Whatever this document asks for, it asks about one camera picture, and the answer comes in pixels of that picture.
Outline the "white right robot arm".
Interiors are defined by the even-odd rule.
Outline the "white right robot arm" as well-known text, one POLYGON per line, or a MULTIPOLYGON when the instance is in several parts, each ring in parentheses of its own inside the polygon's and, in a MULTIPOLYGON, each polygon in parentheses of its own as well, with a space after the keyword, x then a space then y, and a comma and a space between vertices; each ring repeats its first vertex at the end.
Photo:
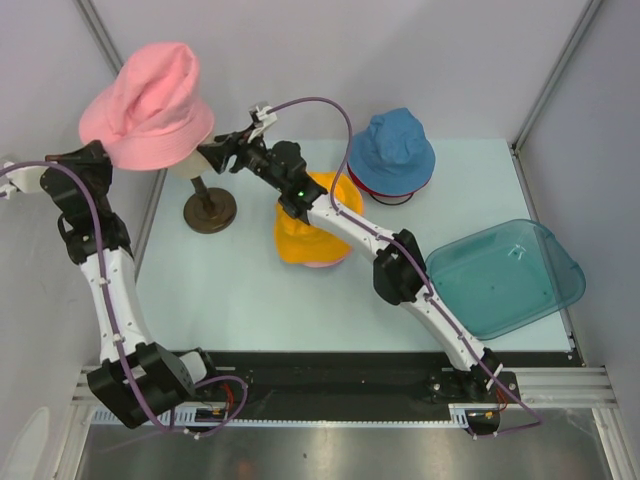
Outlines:
POLYGON ((290 218, 318 227, 346 242, 373 265, 373 286, 385 302, 413 315, 439 342, 451 366, 461 376, 463 393, 484 401, 499 385, 503 364, 491 349, 474 337, 445 305, 427 275, 415 236, 380 227, 347 208, 306 171, 301 148, 295 142, 265 145, 247 133, 221 136, 201 144, 197 151, 218 173, 244 168, 280 193, 278 202, 290 218))

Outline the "red bucket hat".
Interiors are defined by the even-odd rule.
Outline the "red bucket hat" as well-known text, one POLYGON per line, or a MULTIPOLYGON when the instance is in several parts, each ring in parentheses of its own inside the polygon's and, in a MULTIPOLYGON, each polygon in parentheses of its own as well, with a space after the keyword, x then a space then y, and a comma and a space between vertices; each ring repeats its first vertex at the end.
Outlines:
POLYGON ((373 190, 370 187, 366 186, 362 182, 362 180, 352 171, 350 166, 347 166, 347 172, 348 172, 351 180, 354 182, 354 184, 359 189, 363 190, 364 192, 366 192, 369 195, 372 195, 373 197, 380 197, 380 198, 385 198, 385 199, 396 199, 396 198, 409 197, 411 195, 416 194, 418 191, 422 190, 423 188, 425 188, 430 183, 430 181, 427 180, 425 183, 423 183, 417 189, 415 189, 413 191, 409 191, 409 192, 404 193, 404 194, 389 194, 389 193, 382 193, 382 192, 373 190))

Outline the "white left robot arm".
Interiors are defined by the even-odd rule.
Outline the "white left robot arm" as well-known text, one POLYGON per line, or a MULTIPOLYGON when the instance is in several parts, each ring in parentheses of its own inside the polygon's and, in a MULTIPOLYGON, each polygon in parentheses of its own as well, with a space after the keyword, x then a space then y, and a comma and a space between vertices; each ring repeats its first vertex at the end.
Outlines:
POLYGON ((113 166, 102 144, 45 160, 40 185, 61 211, 59 234, 90 287, 99 323, 100 366, 87 376, 90 391, 130 429, 194 395, 214 397, 221 376, 209 355, 200 348, 172 353, 145 324, 131 240, 107 198, 113 166))

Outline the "pink bucket hat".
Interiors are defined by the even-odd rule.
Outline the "pink bucket hat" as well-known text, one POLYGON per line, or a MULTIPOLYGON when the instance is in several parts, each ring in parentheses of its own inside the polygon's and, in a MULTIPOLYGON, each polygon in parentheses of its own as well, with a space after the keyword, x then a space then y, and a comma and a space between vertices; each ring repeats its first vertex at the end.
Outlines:
POLYGON ((347 253, 346 255, 343 255, 335 260, 305 262, 302 265, 308 268, 315 268, 315 269, 331 268, 342 263, 344 260, 346 260, 349 257, 349 255, 350 254, 347 253))

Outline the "blue hat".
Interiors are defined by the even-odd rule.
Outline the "blue hat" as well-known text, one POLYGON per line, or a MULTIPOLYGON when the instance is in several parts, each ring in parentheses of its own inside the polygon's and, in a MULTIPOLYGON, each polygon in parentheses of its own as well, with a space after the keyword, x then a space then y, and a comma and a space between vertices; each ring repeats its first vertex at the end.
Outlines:
POLYGON ((347 161, 373 190, 404 194, 431 180, 436 155, 422 123, 406 107, 371 117, 355 134, 347 161))

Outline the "yellow hat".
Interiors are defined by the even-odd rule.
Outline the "yellow hat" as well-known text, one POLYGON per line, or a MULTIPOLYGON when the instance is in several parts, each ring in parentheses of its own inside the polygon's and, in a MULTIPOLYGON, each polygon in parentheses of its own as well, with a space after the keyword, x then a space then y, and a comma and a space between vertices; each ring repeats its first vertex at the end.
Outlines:
MULTIPOLYGON (((345 174, 340 175, 335 195, 339 202, 357 214, 364 213, 364 199, 353 181, 345 174)), ((289 264, 331 261, 352 251, 352 248, 338 237, 298 219, 292 219, 279 203, 275 205, 273 235, 278 255, 282 261, 289 264)))

